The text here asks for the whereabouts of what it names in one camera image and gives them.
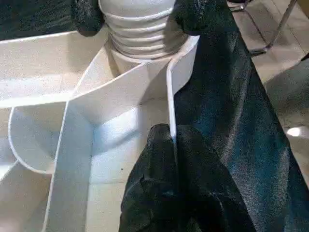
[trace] black fabric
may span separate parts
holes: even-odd
[[[150,130],[126,184],[119,231],[254,232],[241,195],[215,151],[196,129],[177,129],[178,170],[168,125]]]
[[[104,19],[98,0],[71,0],[72,18],[83,36],[93,36],[101,29]]]
[[[0,0],[0,40],[76,30],[71,0]]]
[[[224,0],[217,6],[207,25],[185,24],[201,37],[191,79],[175,96],[176,122],[217,151],[258,232],[307,232],[308,188],[233,16]]]

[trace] gloved hand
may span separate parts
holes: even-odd
[[[156,125],[128,178],[119,231],[254,232],[241,195],[214,150],[196,129],[177,130],[179,186],[169,126]]]
[[[176,0],[173,13],[184,33],[209,36],[223,29],[235,30],[235,22],[224,14],[230,14],[226,0]]]
[[[198,130],[177,127],[177,154],[181,192],[190,222],[201,231],[254,232],[229,171]]]
[[[71,16],[83,36],[97,34],[104,23],[98,0],[72,0]]]
[[[147,144],[126,184],[120,232],[171,232],[178,200],[173,141],[169,126],[151,128]]]

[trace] white plastic tray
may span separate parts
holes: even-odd
[[[60,48],[72,35],[75,49],[92,48],[78,52],[82,61],[73,72],[66,58],[76,61],[71,57],[76,51]],[[36,39],[59,47],[61,62],[43,62],[45,50],[53,53],[46,47],[42,57],[23,51],[22,57],[28,52],[34,63],[42,64],[40,70],[33,66],[25,72],[32,92],[20,88],[0,100],[0,149],[6,149],[0,167],[9,160],[0,181],[0,231],[118,231],[126,180],[150,128],[169,123],[175,138],[173,95],[190,78],[198,37],[190,37],[174,56],[155,62],[123,59],[108,42],[106,28],[94,38],[70,32],[25,42]],[[0,49],[9,51],[5,43],[12,47],[21,42],[0,42]],[[23,82],[17,74],[22,71],[14,70],[14,79],[7,77],[8,70],[3,80],[19,87]],[[51,70],[64,85],[56,91],[49,91],[51,83],[35,86],[35,77],[50,81],[44,73]],[[74,78],[66,79],[66,73]]]

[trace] white divider wall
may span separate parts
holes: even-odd
[[[68,97],[107,39],[104,27],[91,38],[71,31],[0,41],[0,107]]]
[[[49,183],[48,176],[34,173],[15,162],[0,181],[0,231],[23,231],[25,223],[46,197]]]

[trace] floor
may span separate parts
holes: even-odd
[[[248,49],[261,48],[266,43],[250,20],[253,18],[267,41],[277,28],[290,0],[254,0],[247,6],[247,13],[233,13]],[[265,54],[252,60],[265,84],[282,71],[297,64],[309,53],[309,19],[297,4],[275,45]],[[309,187],[309,130],[306,135],[293,137],[288,135],[293,154],[298,162],[303,177]]]

